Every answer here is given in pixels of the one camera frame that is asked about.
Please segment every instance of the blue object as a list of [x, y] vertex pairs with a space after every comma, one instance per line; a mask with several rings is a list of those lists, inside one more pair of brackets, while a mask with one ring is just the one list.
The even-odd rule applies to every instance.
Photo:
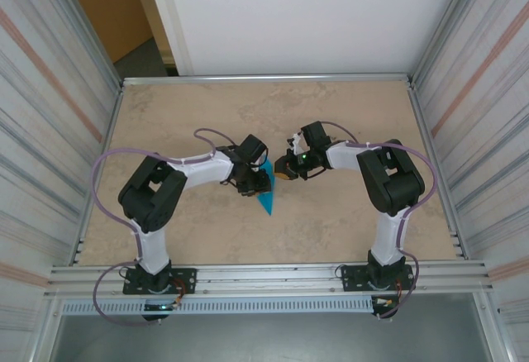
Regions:
[[264, 164], [261, 166], [262, 169], [264, 169], [270, 179], [270, 187], [271, 190], [269, 193], [262, 193], [257, 196], [257, 199], [265, 209], [265, 211], [268, 212], [270, 216], [272, 216], [272, 207], [274, 207], [274, 183], [275, 183], [275, 177], [274, 177], [274, 170], [272, 169], [272, 164], [266, 159]]

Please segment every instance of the brown floor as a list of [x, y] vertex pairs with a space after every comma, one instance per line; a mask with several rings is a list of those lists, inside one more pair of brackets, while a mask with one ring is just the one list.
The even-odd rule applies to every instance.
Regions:
[[[274, 162], [300, 126], [328, 120], [360, 141], [398, 138], [424, 152], [404, 83], [224, 83], [126, 87], [111, 148], [136, 147], [173, 157], [199, 155], [193, 138], [206, 126], [236, 142], [253, 133]], [[341, 131], [327, 133], [345, 139]], [[216, 136], [213, 140], [223, 144]], [[116, 155], [104, 168], [99, 196], [121, 213], [117, 195], [142, 157]], [[427, 189], [431, 175], [417, 163]], [[274, 214], [231, 186], [206, 184], [186, 191], [169, 223], [167, 247], [176, 264], [278, 264], [365, 260], [377, 212], [361, 175], [332, 170], [303, 182], [276, 180]], [[438, 197], [412, 215], [406, 249], [422, 260], [454, 259]], [[94, 208], [80, 264], [113, 264], [136, 256], [128, 229]]]

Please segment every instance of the vent grille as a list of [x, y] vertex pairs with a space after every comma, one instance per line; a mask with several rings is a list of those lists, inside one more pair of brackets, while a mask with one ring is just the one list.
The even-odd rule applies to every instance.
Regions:
[[[108, 315], [166, 314], [256, 314], [293, 312], [373, 312], [370, 296], [296, 298], [184, 298], [174, 311], [145, 311], [145, 304], [166, 304], [165, 300], [103, 300], [99, 307]], [[97, 315], [91, 300], [71, 300], [63, 315]]]

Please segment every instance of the corrugated metal wall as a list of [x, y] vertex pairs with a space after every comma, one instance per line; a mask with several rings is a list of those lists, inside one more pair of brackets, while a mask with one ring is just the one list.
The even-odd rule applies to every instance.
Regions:
[[68, 264], [119, 94], [70, 0], [0, 0], [0, 360], [19, 360]]
[[417, 74], [472, 258], [488, 263], [501, 315], [529, 359], [529, 2], [468, 0]]

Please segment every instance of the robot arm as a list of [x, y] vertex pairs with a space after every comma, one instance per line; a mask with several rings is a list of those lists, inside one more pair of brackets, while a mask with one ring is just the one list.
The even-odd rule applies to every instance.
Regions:
[[169, 280], [170, 260], [165, 227], [182, 192], [200, 184], [232, 183], [238, 193], [252, 196], [270, 191], [270, 179], [260, 164], [266, 145], [249, 135], [241, 145], [220, 147], [208, 160], [180, 159], [182, 164], [147, 157], [121, 190], [118, 202], [137, 229], [139, 267], [146, 287], [163, 291]]
[[[404, 272], [405, 257], [397, 247], [398, 227], [407, 209], [424, 193], [424, 182], [405, 151], [388, 147], [351, 147], [345, 141], [332, 142], [322, 124], [314, 122], [302, 128], [309, 147], [299, 146], [301, 132], [288, 139], [290, 148], [274, 165], [282, 179], [310, 179], [317, 168], [353, 169], [364, 178], [369, 199], [379, 211], [377, 233], [368, 253], [369, 282], [372, 288], [387, 288]], [[400, 241], [403, 242], [407, 219]]]

